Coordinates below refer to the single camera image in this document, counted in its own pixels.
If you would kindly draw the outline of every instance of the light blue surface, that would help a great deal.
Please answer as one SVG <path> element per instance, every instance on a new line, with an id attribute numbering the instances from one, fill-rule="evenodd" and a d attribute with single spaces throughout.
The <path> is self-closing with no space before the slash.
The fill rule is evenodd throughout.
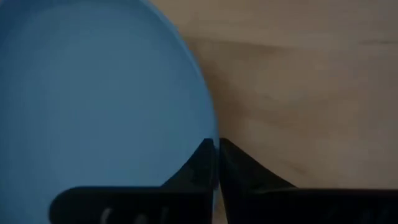
<path id="1" fill-rule="evenodd" d="M 76 186 L 161 185 L 203 138 L 218 139 L 205 82 L 149 3 L 0 6 L 1 223 L 48 223 Z"/>

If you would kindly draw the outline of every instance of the wooden surface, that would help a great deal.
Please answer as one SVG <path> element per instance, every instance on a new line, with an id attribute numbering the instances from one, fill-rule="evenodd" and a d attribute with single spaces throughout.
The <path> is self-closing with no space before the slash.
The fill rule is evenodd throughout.
<path id="1" fill-rule="evenodd" d="M 222 136 L 299 187 L 398 187 L 397 3 L 153 1 L 197 57 Z"/>

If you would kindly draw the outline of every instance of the black triangular piece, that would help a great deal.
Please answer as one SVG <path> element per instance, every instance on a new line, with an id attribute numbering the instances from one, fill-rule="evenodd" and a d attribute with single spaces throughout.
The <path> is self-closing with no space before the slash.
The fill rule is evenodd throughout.
<path id="1" fill-rule="evenodd" d="M 218 184 L 217 155 L 212 139 L 204 139 L 189 160 L 163 185 L 163 189 L 209 189 Z"/>
<path id="2" fill-rule="evenodd" d="M 242 191 L 294 187 L 263 167 L 228 139 L 220 139 L 220 178 L 228 179 L 225 187 L 234 184 Z"/>

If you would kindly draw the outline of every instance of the blue plastic dish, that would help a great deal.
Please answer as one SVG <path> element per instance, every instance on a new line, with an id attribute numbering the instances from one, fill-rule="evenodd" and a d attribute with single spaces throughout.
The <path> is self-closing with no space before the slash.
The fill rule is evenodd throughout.
<path id="1" fill-rule="evenodd" d="M 148 2 L 1 3 L 1 223 L 49 223 L 73 187 L 159 186 L 204 138 L 210 94 Z"/>

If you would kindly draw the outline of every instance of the black plastic piece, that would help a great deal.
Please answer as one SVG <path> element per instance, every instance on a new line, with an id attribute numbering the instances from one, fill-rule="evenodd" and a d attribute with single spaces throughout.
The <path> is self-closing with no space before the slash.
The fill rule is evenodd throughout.
<path id="1" fill-rule="evenodd" d="M 77 187 L 56 197 L 52 224 L 211 223 L 216 151 L 205 139 L 161 187 Z"/>
<path id="2" fill-rule="evenodd" d="M 398 223 L 398 191 L 298 189 L 221 140 L 220 183 L 229 224 Z"/>

